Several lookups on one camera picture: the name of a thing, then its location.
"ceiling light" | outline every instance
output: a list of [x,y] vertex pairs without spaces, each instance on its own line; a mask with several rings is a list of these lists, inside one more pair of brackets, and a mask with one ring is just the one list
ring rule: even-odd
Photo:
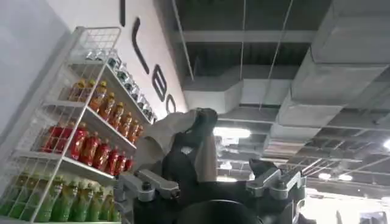
[[339,176],[339,180],[351,181],[352,179],[353,179],[352,176],[347,174],[341,174]]
[[217,176],[218,182],[237,182],[237,179],[227,176]]
[[383,147],[390,150],[390,139],[386,140],[385,143],[383,143]]
[[329,180],[331,177],[331,175],[329,173],[320,173],[318,175],[318,178],[322,179],[322,180]]
[[225,138],[248,138],[250,131],[242,128],[215,127],[213,134]]

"green bottle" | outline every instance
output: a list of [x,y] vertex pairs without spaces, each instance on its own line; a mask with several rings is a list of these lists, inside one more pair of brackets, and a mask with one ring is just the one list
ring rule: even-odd
[[50,216],[53,210],[55,201],[58,199],[63,188],[63,180],[61,176],[54,178],[49,192],[46,194],[46,197],[43,200],[41,208],[38,211],[37,217],[35,218],[36,222],[48,222],[50,221]]
[[36,174],[27,179],[26,187],[22,187],[19,197],[9,213],[9,217],[20,219],[22,213],[26,213],[26,203],[29,201],[30,196],[32,197],[34,189],[38,187],[35,187],[35,185],[38,183],[38,179],[39,177]]
[[78,187],[75,181],[64,186],[51,213],[51,221],[67,222],[71,213],[72,204],[77,197]]
[[12,186],[12,184],[14,183],[13,181],[8,186],[7,190],[3,194],[3,198],[0,201],[0,215],[6,216],[9,214],[27,179],[27,173],[23,172],[16,180],[14,186]]
[[84,222],[87,218],[88,208],[93,198],[92,184],[88,184],[86,189],[82,189],[76,204],[72,208],[72,220],[74,222]]
[[99,188],[99,191],[95,192],[92,198],[90,208],[88,209],[87,222],[98,222],[100,211],[103,205],[104,191],[103,187]]
[[100,220],[108,221],[111,219],[111,205],[114,204],[114,197],[112,196],[112,191],[105,197],[105,200],[102,205],[100,212]]

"red bottle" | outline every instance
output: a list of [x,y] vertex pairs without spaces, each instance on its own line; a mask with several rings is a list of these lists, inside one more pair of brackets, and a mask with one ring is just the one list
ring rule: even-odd
[[128,171],[132,168],[133,166],[133,157],[130,156],[130,158],[126,159],[126,163],[124,164],[124,170],[123,171]]
[[126,154],[125,152],[122,152],[122,155],[118,156],[118,160],[116,161],[116,166],[114,170],[115,176],[123,172],[125,164],[126,164]]
[[93,157],[95,156],[95,152],[97,147],[100,144],[100,139],[97,136],[97,131],[93,133],[93,136],[90,136],[85,141],[85,147],[82,149],[80,153],[79,161],[87,164],[88,166],[92,166]]
[[44,152],[52,152],[55,145],[59,141],[59,137],[62,133],[63,127],[60,123],[55,126],[51,126],[48,132],[44,136],[43,146],[41,148]]
[[68,141],[68,138],[71,136],[73,127],[74,127],[74,122],[71,121],[68,123],[68,125],[65,128],[63,128],[63,131],[60,135],[57,146],[55,147],[56,153],[61,154],[63,152],[63,149],[66,145],[66,142]]
[[105,139],[104,142],[99,145],[96,149],[95,156],[93,157],[92,166],[98,170],[103,170],[108,159],[108,153],[110,152],[110,146],[108,145],[108,139]]
[[108,161],[105,167],[105,172],[114,175],[116,162],[118,160],[118,146],[115,146],[113,150],[111,150],[110,154],[108,154]]
[[87,130],[85,129],[85,123],[81,122],[76,129],[76,132],[72,138],[71,144],[69,145],[69,150],[71,158],[78,160],[80,152],[84,145],[85,138],[88,137]]

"ceiling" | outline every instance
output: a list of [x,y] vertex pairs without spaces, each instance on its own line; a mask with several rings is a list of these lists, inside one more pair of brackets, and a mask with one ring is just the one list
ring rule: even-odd
[[[390,57],[382,49],[390,33],[376,20],[389,20],[386,4],[176,0],[177,18],[175,6],[165,6],[189,107],[224,102],[218,126],[252,132],[220,150],[219,164],[232,165],[220,175],[247,180],[247,160],[261,158],[301,167],[327,191],[389,188],[390,153],[382,144],[390,137]],[[325,182],[321,172],[353,181]]]

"pipe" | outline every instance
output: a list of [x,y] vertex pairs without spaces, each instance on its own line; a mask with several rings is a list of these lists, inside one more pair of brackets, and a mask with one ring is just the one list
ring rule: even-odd
[[188,55],[187,45],[185,44],[182,23],[180,22],[179,11],[177,10],[176,0],[172,0],[172,7],[173,7],[173,11],[175,12],[177,27],[179,28],[180,39],[182,40],[185,59],[187,60],[188,69],[190,70],[191,80],[194,81],[194,73],[193,73],[193,69],[191,67],[190,56]]

